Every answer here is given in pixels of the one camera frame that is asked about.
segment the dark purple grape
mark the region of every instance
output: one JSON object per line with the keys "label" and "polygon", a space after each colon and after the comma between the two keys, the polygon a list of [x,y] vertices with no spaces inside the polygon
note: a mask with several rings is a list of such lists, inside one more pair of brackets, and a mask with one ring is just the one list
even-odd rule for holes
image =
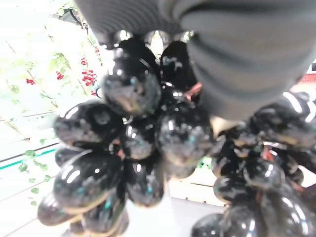
{"label": "dark purple grape", "polygon": [[264,193],[261,212],[269,229],[269,237],[316,236],[315,215],[288,186]]}
{"label": "dark purple grape", "polygon": [[214,194],[219,200],[231,203],[236,200],[253,198],[256,191],[247,186],[243,178],[232,174],[220,177],[215,181]]}
{"label": "dark purple grape", "polygon": [[172,42],[160,58],[162,80],[170,82],[180,90],[188,90],[197,83],[187,51],[187,44]]}
{"label": "dark purple grape", "polygon": [[182,103],[159,118],[156,142],[162,156],[176,166],[194,166],[211,148],[213,130],[200,108]]}
{"label": "dark purple grape", "polygon": [[120,141],[127,157],[144,159],[155,150],[155,124],[153,118],[133,121],[125,126]]}
{"label": "dark purple grape", "polygon": [[194,166],[176,166],[171,162],[164,162],[164,171],[168,175],[169,178],[175,179],[185,179],[191,176],[196,169],[196,165]]}
{"label": "dark purple grape", "polygon": [[285,92],[280,100],[256,112],[253,121],[266,141],[311,149],[316,145],[315,109],[313,102]]}
{"label": "dark purple grape", "polygon": [[223,214],[210,214],[198,220],[191,230],[191,237],[220,237]]}
{"label": "dark purple grape", "polygon": [[289,175],[291,180],[301,185],[304,181],[304,173],[301,169],[297,169],[293,174]]}
{"label": "dark purple grape", "polygon": [[86,234],[84,231],[84,228],[82,226],[81,220],[77,221],[77,222],[70,223],[69,231],[70,231],[71,235],[75,236],[75,237],[82,237]]}
{"label": "dark purple grape", "polygon": [[130,38],[120,42],[115,49],[115,57],[132,56],[137,59],[143,59],[154,70],[157,79],[160,81],[160,68],[156,63],[156,57],[147,48],[143,41],[138,38]]}
{"label": "dark purple grape", "polygon": [[316,174],[316,152],[314,150],[304,152],[287,150],[287,152],[299,165]]}
{"label": "dark purple grape", "polygon": [[231,128],[225,132],[226,138],[232,140],[234,145],[238,148],[253,148],[255,147],[259,139],[255,134],[249,123],[240,123],[238,126]]}
{"label": "dark purple grape", "polygon": [[158,204],[164,193],[163,167],[159,154],[142,160],[124,160],[126,189],[136,205],[151,207]]}
{"label": "dark purple grape", "polygon": [[125,184],[120,183],[104,202],[83,215],[84,229],[96,235],[113,234],[123,218],[125,203]]}
{"label": "dark purple grape", "polygon": [[55,153],[55,162],[59,167],[61,167],[64,163],[69,161],[76,155],[84,152],[84,149],[75,148],[75,147],[60,147]]}
{"label": "dark purple grape", "polygon": [[70,214],[81,214],[103,202],[121,181],[120,157],[86,151],[63,166],[54,182],[56,200]]}
{"label": "dark purple grape", "polygon": [[107,147],[123,128],[122,118],[99,100],[78,104],[54,123],[57,137],[73,147]]}
{"label": "dark purple grape", "polygon": [[302,200],[316,215],[316,184],[304,188]]}
{"label": "dark purple grape", "polygon": [[184,93],[176,89],[171,83],[165,82],[162,84],[161,102],[159,105],[159,112],[164,113],[170,107],[182,102],[189,103]]}
{"label": "dark purple grape", "polygon": [[277,189],[285,181],[283,170],[275,163],[263,159],[246,162],[243,174],[249,185],[263,190]]}
{"label": "dark purple grape", "polygon": [[269,153],[272,155],[275,163],[277,163],[286,175],[294,174],[298,168],[298,163],[291,157],[288,150],[279,148],[270,148]]}
{"label": "dark purple grape", "polygon": [[38,219],[43,225],[57,226],[67,221],[76,220],[78,216],[64,212],[54,195],[49,194],[45,196],[39,204]]}
{"label": "dark purple grape", "polygon": [[101,87],[108,105],[122,116],[152,115],[161,98],[153,69],[144,60],[132,57],[115,59]]}
{"label": "dark purple grape", "polygon": [[233,203],[224,213],[220,237],[267,237],[257,205],[252,200]]}
{"label": "dark purple grape", "polygon": [[241,160],[234,152],[234,144],[231,141],[225,141],[221,149],[212,148],[212,172],[219,178],[221,176],[226,176],[229,174],[239,173],[239,165]]}

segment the black grape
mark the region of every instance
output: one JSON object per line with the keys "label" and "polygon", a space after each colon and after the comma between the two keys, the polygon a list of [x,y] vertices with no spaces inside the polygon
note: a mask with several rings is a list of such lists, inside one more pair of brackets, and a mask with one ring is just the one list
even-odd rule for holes
{"label": "black grape", "polygon": [[125,184],[120,183],[104,202],[83,215],[84,229],[96,235],[111,235],[121,224],[125,203]]}
{"label": "black grape", "polygon": [[261,212],[269,229],[269,237],[314,237],[315,215],[296,193],[287,186],[266,192]]}
{"label": "black grape", "polygon": [[101,87],[107,104],[122,116],[152,115],[161,98],[153,69],[145,61],[132,57],[115,59]]}
{"label": "black grape", "polygon": [[142,160],[124,160],[124,175],[129,199],[138,206],[158,204],[164,194],[164,173],[159,154]]}
{"label": "black grape", "polygon": [[46,226],[57,226],[67,221],[76,220],[78,217],[67,214],[56,201],[53,194],[45,196],[38,207],[38,219]]}
{"label": "black grape", "polygon": [[159,118],[156,142],[162,156],[176,166],[193,166],[213,140],[209,118],[198,107],[178,104]]}
{"label": "black grape", "polygon": [[238,175],[218,178],[214,184],[215,196],[225,202],[254,198],[256,191],[247,186],[246,181]]}
{"label": "black grape", "polygon": [[263,107],[252,118],[265,141],[306,150],[316,145],[315,109],[313,102],[285,92],[277,102]]}
{"label": "black grape", "polygon": [[115,48],[115,57],[118,58],[124,56],[143,59],[154,70],[158,81],[160,81],[160,68],[156,63],[156,57],[140,39],[130,38],[120,42],[119,46]]}
{"label": "black grape", "polygon": [[70,214],[81,214],[103,202],[122,178],[120,157],[102,151],[86,151],[63,166],[53,192]]}
{"label": "black grape", "polygon": [[75,147],[60,147],[55,153],[55,162],[59,167],[61,167],[64,163],[69,161],[76,155],[84,152],[84,149],[75,148]]}
{"label": "black grape", "polygon": [[99,100],[80,103],[54,123],[57,137],[69,146],[107,147],[123,128],[122,118]]}
{"label": "black grape", "polygon": [[243,174],[249,185],[263,190],[277,189],[285,181],[283,170],[275,163],[263,159],[246,162]]}
{"label": "black grape", "polygon": [[223,214],[210,214],[198,220],[191,229],[191,237],[220,237]]}
{"label": "black grape", "polygon": [[162,80],[170,82],[180,90],[188,90],[197,83],[187,51],[187,44],[172,42],[160,58]]}
{"label": "black grape", "polygon": [[224,213],[220,237],[249,236],[267,237],[267,226],[254,201],[235,202]]}
{"label": "black grape", "polygon": [[155,124],[153,118],[133,121],[125,126],[120,135],[123,151],[132,159],[144,159],[155,150]]}

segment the green leaf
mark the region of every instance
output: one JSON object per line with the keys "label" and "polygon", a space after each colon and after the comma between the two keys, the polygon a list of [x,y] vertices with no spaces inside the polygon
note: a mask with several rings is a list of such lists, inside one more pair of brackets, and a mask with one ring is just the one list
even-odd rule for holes
{"label": "green leaf", "polygon": [[25,154],[26,156],[28,156],[28,157],[31,157],[31,158],[33,158],[34,156],[36,156],[34,150],[25,151],[24,154]]}
{"label": "green leaf", "polygon": [[38,194],[38,193],[40,192],[40,190],[39,190],[38,188],[32,188],[32,189],[31,189],[31,192],[32,192],[33,194]]}
{"label": "green leaf", "polygon": [[20,171],[20,172],[24,172],[24,171],[26,171],[27,168],[28,168],[28,165],[25,164],[25,163],[22,163],[22,164],[19,166],[19,171]]}
{"label": "green leaf", "polygon": [[34,162],[34,165],[36,165],[36,166],[41,166],[41,165],[43,165],[42,163],[39,163],[39,162],[36,161],[36,160],[34,160],[33,162]]}
{"label": "green leaf", "polygon": [[48,182],[48,181],[51,180],[51,179],[52,179],[51,176],[45,175],[44,182]]}
{"label": "green leaf", "polygon": [[32,206],[37,206],[38,203],[37,203],[36,201],[31,201],[31,205],[32,205]]}
{"label": "green leaf", "polygon": [[64,74],[65,72],[66,72],[66,68],[62,67],[62,68],[60,69],[60,73],[61,73],[61,74]]}
{"label": "green leaf", "polygon": [[48,166],[47,166],[47,164],[42,164],[42,165],[40,166],[40,168],[41,168],[43,171],[47,171]]}
{"label": "green leaf", "polygon": [[39,141],[39,143],[41,144],[41,145],[44,145],[45,144],[45,142],[46,142],[46,138],[42,138],[42,139],[40,139],[40,141]]}

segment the grape stem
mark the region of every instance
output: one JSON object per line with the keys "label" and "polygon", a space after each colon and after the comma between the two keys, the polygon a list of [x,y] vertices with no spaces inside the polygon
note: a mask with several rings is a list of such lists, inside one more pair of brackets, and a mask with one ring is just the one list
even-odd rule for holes
{"label": "grape stem", "polygon": [[186,93],[185,93],[185,96],[188,100],[192,100],[192,96],[200,93],[202,91],[202,83],[201,82],[198,82],[197,84],[195,84],[194,86],[191,87],[190,90],[188,90]]}

